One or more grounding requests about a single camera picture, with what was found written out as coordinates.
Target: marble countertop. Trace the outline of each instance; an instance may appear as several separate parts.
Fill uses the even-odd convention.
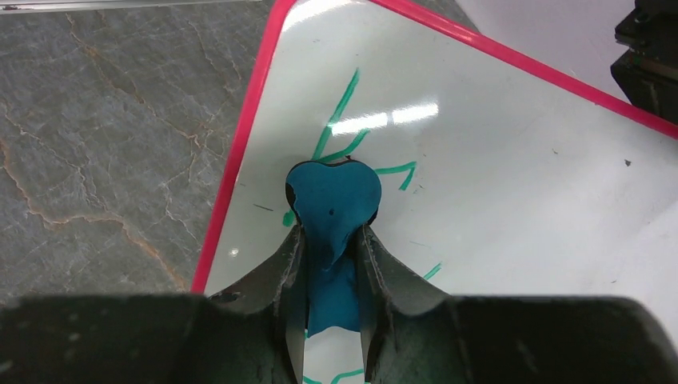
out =
[[[189,289],[271,5],[2,16],[0,303]]]

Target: blue play dough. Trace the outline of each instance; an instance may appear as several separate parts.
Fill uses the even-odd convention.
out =
[[[309,337],[331,326],[358,332],[355,266],[342,255],[351,235],[377,212],[379,177],[361,162],[307,162],[289,173],[287,183],[308,247]]]

